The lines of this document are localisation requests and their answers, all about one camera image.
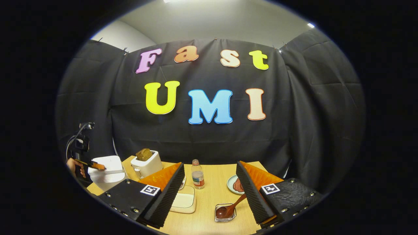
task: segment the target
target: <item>white wall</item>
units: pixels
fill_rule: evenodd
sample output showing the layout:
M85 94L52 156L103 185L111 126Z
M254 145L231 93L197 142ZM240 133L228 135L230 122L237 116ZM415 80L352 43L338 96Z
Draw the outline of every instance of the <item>white wall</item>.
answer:
M127 47L126 51L128 52L156 44L132 26L119 20L103 28L91 39L96 41L100 40L100 42L107 43L122 50Z

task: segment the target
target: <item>black fabric backdrop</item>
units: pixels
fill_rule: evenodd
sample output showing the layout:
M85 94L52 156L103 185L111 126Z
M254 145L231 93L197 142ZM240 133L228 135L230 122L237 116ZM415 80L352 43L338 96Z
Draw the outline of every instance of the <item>black fabric backdrop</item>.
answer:
M197 47L199 58L176 63L176 51ZM140 54L161 48L150 70L136 74ZM236 50L241 65L225 67L220 52ZM261 50L268 70L252 63L250 51ZM227 164L260 161L270 172L301 179L329 192L349 170L362 140L364 96L351 64L342 51L316 29L278 49L227 39L196 39L124 52L88 42L69 65L56 106L57 134L65 158L65 143L80 122L94 121L86 158L114 155L112 138L123 161L142 148L160 153L162 161ZM180 82L176 106L166 115L145 106L145 84L159 82L158 103L167 101L166 81ZM261 88L261 121L247 119L248 88ZM231 90L230 124L204 121L191 125L188 91L204 90L213 100L220 89Z

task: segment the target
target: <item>pink letter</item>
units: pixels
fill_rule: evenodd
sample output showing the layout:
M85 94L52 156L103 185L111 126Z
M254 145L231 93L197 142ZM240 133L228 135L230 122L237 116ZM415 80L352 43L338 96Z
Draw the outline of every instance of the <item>pink letter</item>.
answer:
M157 58L156 55L151 55L151 54L159 55L162 52L163 52L163 50L161 50L161 48L160 48L160 49L156 49L156 50L141 53L141 62L139 62L139 67L136 70L136 73L139 74L139 73L147 72L148 70L150 70L150 67L148 67L148 62L150 64L153 64L155 62L155 59Z

